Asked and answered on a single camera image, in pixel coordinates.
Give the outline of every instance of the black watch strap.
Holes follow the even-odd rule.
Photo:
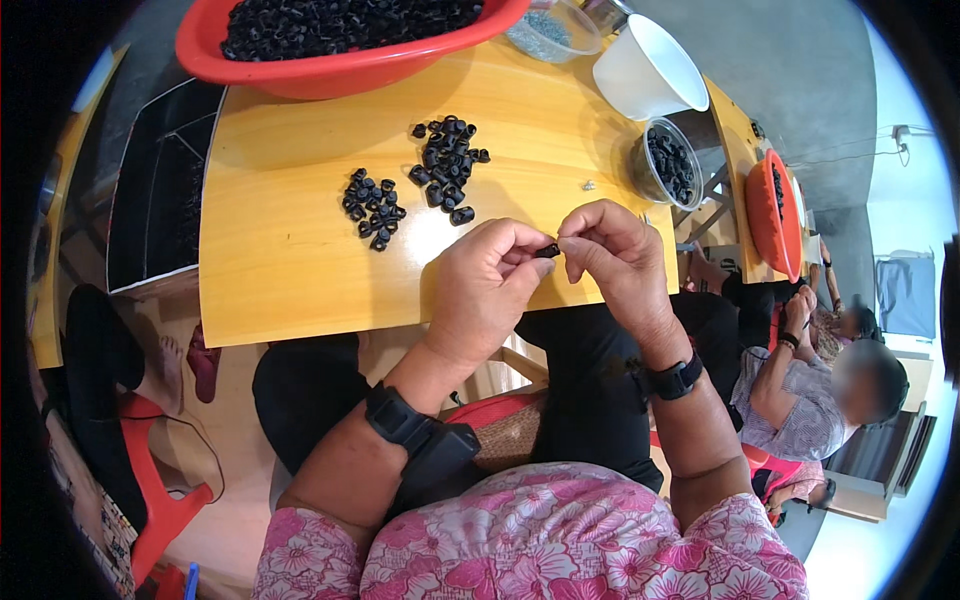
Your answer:
[[[786,331],[781,331],[781,332],[780,332],[780,335],[777,336],[777,341],[778,341],[778,342],[787,342],[787,343],[793,345],[793,349],[797,349],[797,348],[800,347],[800,340],[797,339],[797,336],[795,336],[795,335],[792,334],[792,333],[788,333],[788,332],[786,332]]]
[[[394,387],[376,384],[367,396],[367,422],[391,444],[399,444],[413,455],[430,439],[439,421],[418,413]]]
[[[693,391],[693,384],[703,371],[704,363],[694,350],[690,362],[681,361],[666,371],[654,372],[647,369],[644,370],[644,375],[650,391],[660,399],[676,400]]]

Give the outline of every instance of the red slipper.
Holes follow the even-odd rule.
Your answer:
[[[194,388],[197,399],[204,404],[213,401],[217,392],[217,368],[220,366],[222,348],[207,348],[204,343],[204,324],[198,324],[190,338],[190,348],[186,352],[186,363],[197,378]]]

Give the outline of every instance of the wooden table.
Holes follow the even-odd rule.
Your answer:
[[[57,157],[60,159],[60,176],[54,188],[53,199],[47,211],[46,220],[50,226],[50,252],[46,271],[37,283],[27,290],[27,306],[31,314],[27,323],[31,344],[34,347],[34,357],[38,369],[50,369],[63,364],[60,351],[60,321],[65,311],[60,306],[59,269],[60,264],[60,229],[63,221],[63,211],[66,207],[67,192],[70,190],[70,181],[73,179],[73,170],[77,166],[77,158],[84,144],[86,131],[93,120],[93,113],[100,105],[104,90],[113,74],[116,73],[120,61],[127,54],[130,44],[113,53],[113,65],[100,87],[93,94],[93,98],[79,113],[71,114],[63,127],[60,139],[57,141]]]
[[[787,279],[786,274],[775,271],[760,258],[747,220],[747,176],[758,163],[757,150],[760,148],[761,140],[754,135],[750,117],[714,82],[707,77],[704,77],[704,82],[707,84],[710,96],[710,112],[713,114],[713,121],[727,163],[704,185],[705,196],[719,203],[716,212],[691,232],[686,242],[691,243],[698,239],[724,213],[732,210],[736,223],[736,243],[740,246],[740,266],[744,283]],[[720,183],[724,183],[730,189],[730,196],[713,191]]]
[[[403,82],[321,102],[233,87],[204,181],[200,298],[210,347],[429,321],[431,261],[471,227],[454,228],[407,179],[420,161],[416,123],[453,113],[475,123],[477,164],[462,205],[475,224],[514,217],[556,234],[574,207],[611,198],[646,211],[663,237],[669,292],[678,290],[670,207],[630,185],[642,124],[616,112],[593,83],[595,58],[530,59],[499,37],[449,55]],[[396,181],[408,211],[384,253],[368,249],[340,206],[358,167]],[[596,189],[582,185],[593,180]],[[566,282],[564,260],[531,309],[602,301],[589,276]]]

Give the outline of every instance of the red plastic basin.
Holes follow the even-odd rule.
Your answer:
[[[771,165],[776,165],[780,172],[780,189],[783,191],[782,221],[777,211],[777,194],[774,190]],[[772,148],[767,150],[763,160],[755,164],[747,176],[747,219],[760,258],[777,271],[785,273],[791,283],[796,283],[800,278],[800,264],[803,259],[800,215],[786,167]]]
[[[440,57],[502,34],[526,12],[530,0],[486,0],[483,12],[461,30],[383,48],[313,59],[227,60],[228,13],[237,0],[197,0],[177,31],[177,59],[188,73],[215,84],[259,87],[277,96],[322,100],[394,84]]]

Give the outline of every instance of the electrical outlet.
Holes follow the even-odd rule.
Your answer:
[[[891,135],[895,140],[897,140],[897,148],[900,149],[900,152],[905,152],[907,149],[907,144],[910,141],[910,128],[906,125],[895,125],[893,134]]]

